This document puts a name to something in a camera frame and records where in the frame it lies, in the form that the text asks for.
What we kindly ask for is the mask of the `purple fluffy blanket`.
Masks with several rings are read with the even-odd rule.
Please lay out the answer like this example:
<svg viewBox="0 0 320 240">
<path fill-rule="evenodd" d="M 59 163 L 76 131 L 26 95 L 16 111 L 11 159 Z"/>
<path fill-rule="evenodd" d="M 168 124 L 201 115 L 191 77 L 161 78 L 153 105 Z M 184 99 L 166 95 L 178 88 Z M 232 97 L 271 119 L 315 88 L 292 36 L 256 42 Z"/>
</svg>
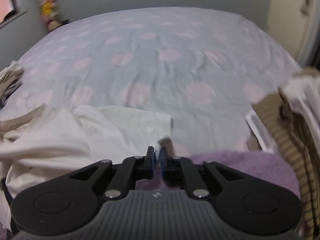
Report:
<svg viewBox="0 0 320 240">
<path fill-rule="evenodd" d="M 291 166 L 279 155 L 261 151 L 230 150 L 197 153 L 188 156 L 194 164 L 216 161 L 222 165 L 284 187 L 300 196 L 299 183 Z"/>
</svg>

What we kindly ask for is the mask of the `window frame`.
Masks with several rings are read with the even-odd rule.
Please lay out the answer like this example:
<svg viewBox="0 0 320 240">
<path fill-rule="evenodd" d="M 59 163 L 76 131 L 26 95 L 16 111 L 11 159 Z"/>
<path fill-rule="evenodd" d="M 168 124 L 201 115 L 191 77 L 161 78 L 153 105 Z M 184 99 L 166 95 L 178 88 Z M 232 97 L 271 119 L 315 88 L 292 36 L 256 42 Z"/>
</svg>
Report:
<svg viewBox="0 0 320 240">
<path fill-rule="evenodd" d="M 1 0 L 1 29 L 27 12 L 22 0 Z"/>
</svg>

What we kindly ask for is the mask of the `white garment in pile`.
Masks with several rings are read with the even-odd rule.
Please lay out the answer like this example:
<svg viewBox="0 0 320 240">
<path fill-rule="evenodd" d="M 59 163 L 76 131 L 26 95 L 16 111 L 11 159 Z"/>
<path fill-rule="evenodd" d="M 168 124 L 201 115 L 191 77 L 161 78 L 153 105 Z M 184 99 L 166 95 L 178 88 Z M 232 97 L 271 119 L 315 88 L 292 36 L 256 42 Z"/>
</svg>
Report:
<svg viewBox="0 0 320 240">
<path fill-rule="evenodd" d="M 282 85 L 280 90 L 289 103 L 289 110 L 301 115 L 305 120 L 311 132 L 312 142 L 319 153 L 319 78 L 307 76 L 292 78 Z M 263 151 L 275 153 L 277 151 L 275 136 L 267 130 L 258 111 L 250 111 L 246 115 L 246 121 Z"/>
</svg>

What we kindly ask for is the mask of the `white t-shirt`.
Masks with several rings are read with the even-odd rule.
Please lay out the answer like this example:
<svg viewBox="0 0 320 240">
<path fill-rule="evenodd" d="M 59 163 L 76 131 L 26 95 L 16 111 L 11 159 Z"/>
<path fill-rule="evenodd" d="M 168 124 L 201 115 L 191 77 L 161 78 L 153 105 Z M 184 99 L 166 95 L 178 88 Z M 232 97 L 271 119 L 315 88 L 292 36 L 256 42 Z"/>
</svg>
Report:
<svg viewBox="0 0 320 240">
<path fill-rule="evenodd" d="M 144 155 L 171 135 L 170 115 L 119 106 L 73 111 L 42 105 L 1 121 L 1 178 L 10 196 L 109 159 Z"/>
</svg>

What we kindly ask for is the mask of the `brown striped garment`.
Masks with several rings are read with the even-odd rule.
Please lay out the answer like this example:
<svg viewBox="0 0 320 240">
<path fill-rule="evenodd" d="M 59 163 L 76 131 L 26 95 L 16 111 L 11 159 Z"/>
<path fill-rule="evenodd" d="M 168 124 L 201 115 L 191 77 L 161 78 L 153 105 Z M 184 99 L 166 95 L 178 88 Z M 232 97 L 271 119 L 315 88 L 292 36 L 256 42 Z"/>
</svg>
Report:
<svg viewBox="0 0 320 240">
<path fill-rule="evenodd" d="M 311 133 L 280 92 L 265 96 L 253 105 L 253 111 L 295 172 L 303 203 L 304 238 L 316 239 L 319 236 L 319 159 Z"/>
</svg>

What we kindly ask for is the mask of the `plush toy tube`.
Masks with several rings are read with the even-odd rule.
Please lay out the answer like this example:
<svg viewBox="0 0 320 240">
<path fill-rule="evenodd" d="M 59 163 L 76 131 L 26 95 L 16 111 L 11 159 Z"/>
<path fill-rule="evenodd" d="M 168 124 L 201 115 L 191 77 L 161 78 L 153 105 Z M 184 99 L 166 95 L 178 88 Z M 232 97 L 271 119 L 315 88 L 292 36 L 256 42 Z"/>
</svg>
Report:
<svg viewBox="0 0 320 240">
<path fill-rule="evenodd" d="M 59 7 L 56 0 L 37 0 L 40 6 L 41 17 L 49 32 L 62 25 Z"/>
</svg>

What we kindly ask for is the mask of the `polka dot bed sheet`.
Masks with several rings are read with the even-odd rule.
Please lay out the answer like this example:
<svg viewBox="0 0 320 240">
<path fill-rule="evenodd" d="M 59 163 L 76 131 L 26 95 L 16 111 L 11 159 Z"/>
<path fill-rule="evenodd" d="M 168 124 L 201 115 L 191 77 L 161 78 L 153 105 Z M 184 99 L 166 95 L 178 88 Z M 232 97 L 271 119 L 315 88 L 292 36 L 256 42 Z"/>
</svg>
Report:
<svg viewBox="0 0 320 240">
<path fill-rule="evenodd" d="M 299 64 L 256 24 L 230 12 L 147 8 L 56 29 L 21 58 L 22 86 L 2 119 L 38 105 L 122 106 L 168 114 L 179 154 L 245 150 L 245 116 Z"/>
</svg>

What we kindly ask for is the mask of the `grey clothes pile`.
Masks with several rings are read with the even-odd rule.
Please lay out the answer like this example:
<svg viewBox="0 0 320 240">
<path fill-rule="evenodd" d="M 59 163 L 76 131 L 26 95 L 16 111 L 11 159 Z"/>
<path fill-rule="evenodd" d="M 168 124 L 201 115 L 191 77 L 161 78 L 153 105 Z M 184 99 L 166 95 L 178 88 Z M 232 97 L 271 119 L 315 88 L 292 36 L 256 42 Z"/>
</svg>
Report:
<svg viewBox="0 0 320 240">
<path fill-rule="evenodd" d="M 22 85 L 24 68 L 12 61 L 10 66 L 1 70 L 1 109 L 6 105 L 8 98 Z"/>
</svg>

